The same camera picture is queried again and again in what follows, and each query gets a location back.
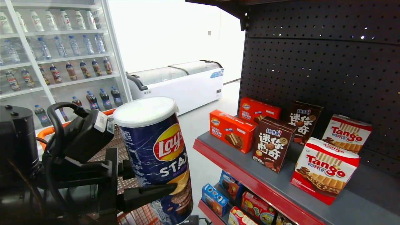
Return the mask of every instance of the red shelf edge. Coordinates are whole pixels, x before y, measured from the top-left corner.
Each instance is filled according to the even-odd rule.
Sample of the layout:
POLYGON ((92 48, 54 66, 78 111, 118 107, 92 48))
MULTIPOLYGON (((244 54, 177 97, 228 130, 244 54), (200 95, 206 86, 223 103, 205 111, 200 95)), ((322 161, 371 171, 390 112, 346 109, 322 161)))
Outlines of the red shelf edge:
POLYGON ((273 188, 269 187, 265 183, 260 182, 242 168, 237 167, 234 163, 227 160, 219 152, 214 151, 214 149, 210 148, 204 142, 196 139, 194 141, 193 148, 211 160, 221 169, 225 170, 229 174, 234 175, 234 177, 248 187, 249 190, 254 192, 264 201, 269 202, 278 211, 285 214, 294 222, 307 225, 324 225, 323 222, 316 219, 313 215, 303 212, 302 208, 292 203, 281 194, 277 193, 273 188))
POLYGON ((200 199, 198 204, 199 209, 211 220, 211 222, 215 225, 225 225, 225 223, 221 220, 219 216, 217 216, 212 209, 200 199))

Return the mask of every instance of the white plastic lid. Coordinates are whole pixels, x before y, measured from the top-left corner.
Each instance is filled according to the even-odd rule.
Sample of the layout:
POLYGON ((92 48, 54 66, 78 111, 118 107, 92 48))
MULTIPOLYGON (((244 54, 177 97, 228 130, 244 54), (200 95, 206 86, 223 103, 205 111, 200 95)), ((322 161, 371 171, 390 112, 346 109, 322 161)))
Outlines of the white plastic lid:
POLYGON ((172 98, 140 98, 118 107, 113 118, 121 127, 146 127, 167 119, 177 111, 178 106, 172 98))

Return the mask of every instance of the white wall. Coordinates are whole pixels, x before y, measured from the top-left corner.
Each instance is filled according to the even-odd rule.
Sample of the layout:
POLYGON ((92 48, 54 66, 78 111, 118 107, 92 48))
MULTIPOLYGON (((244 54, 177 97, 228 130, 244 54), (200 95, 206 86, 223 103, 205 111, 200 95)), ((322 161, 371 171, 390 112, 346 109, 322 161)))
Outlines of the white wall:
POLYGON ((224 82, 240 78, 244 32, 237 18, 215 6, 184 0, 109 3, 126 71, 205 59, 222 64, 224 82))

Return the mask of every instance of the gray floor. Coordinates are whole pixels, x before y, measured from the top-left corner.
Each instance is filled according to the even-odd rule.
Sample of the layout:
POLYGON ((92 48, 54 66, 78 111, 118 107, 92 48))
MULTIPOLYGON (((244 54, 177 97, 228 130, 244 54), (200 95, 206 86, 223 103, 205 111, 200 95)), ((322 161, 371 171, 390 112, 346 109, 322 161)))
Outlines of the gray floor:
POLYGON ((201 189, 207 183, 216 184, 221 175, 221 168, 193 149, 194 140, 197 136, 209 130, 209 113, 214 109, 236 115, 239 86, 239 81, 225 85, 222 89, 222 98, 220 100, 185 113, 178 118, 189 157, 194 201, 192 215, 204 217, 204 213, 197 207, 201 199, 201 189))

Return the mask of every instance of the blue snack box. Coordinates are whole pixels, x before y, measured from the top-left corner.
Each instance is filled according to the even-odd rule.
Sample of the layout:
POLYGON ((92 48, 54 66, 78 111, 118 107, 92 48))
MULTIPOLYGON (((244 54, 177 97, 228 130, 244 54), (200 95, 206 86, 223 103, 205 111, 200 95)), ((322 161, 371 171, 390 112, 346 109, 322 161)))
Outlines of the blue snack box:
POLYGON ((243 184, 224 170, 221 173, 220 185, 232 196, 233 199, 237 199, 242 196, 243 184))
POLYGON ((225 215, 229 200, 211 184, 203 187, 202 200, 219 216, 225 215))

